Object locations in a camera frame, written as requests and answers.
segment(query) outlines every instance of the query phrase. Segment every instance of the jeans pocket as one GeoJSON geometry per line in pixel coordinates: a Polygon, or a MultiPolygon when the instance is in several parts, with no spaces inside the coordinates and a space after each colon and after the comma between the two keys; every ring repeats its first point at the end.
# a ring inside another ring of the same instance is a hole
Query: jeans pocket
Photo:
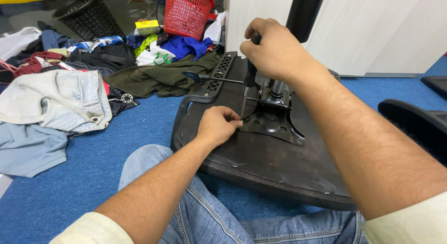
{"type": "Polygon", "coordinates": [[[78,76],[71,74],[56,74],[56,91],[68,100],[79,100],[81,91],[79,89],[78,76]]]}

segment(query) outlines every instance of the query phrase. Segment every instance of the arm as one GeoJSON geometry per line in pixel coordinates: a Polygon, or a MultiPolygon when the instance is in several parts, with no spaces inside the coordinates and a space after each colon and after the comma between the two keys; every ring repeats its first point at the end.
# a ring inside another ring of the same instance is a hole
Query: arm
{"type": "Polygon", "coordinates": [[[134,243],[157,243],[204,159],[241,125],[230,108],[205,111],[197,137],[94,210],[119,224],[134,243]]]}
{"type": "Polygon", "coordinates": [[[447,191],[447,169],[335,80],[287,28],[257,18],[245,38],[254,30],[260,45],[245,41],[240,50],[261,73],[293,86],[366,219],[447,191]]]}

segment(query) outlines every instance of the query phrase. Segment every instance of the light blue jeans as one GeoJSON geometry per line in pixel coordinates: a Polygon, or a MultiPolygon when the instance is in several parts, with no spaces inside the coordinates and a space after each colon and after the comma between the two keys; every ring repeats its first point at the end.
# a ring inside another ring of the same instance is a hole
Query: light blue jeans
{"type": "MultiPolygon", "coordinates": [[[[118,190],[172,154],[169,148],[156,144],[137,149],[124,164],[118,190]]],[[[362,225],[360,212],[334,210],[238,221],[196,175],[159,243],[364,244],[368,242],[362,225]]]]}

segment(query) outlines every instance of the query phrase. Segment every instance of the hand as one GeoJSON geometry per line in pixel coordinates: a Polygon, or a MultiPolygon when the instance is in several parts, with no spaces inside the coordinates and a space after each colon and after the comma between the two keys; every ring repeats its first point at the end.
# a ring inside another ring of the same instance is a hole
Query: hand
{"type": "Polygon", "coordinates": [[[244,41],[240,51],[267,77],[291,83],[297,77],[310,75],[309,69],[317,67],[326,70],[276,20],[255,18],[247,27],[245,38],[251,38],[254,31],[262,36],[260,44],[244,41]]]}
{"type": "Polygon", "coordinates": [[[200,120],[196,139],[208,144],[212,149],[225,143],[237,128],[242,126],[239,115],[224,106],[214,106],[207,110],[200,120]]]}

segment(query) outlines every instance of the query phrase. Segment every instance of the metal ring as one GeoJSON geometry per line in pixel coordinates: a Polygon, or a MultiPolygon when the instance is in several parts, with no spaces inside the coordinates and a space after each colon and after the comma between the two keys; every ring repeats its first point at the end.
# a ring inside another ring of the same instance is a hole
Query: metal ring
{"type": "Polygon", "coordinates": [[[121,101],[123,103],[131,103],[133,100],[134,100],[134,97],[129,93],[125,93],[121,96],[121,101]]]}

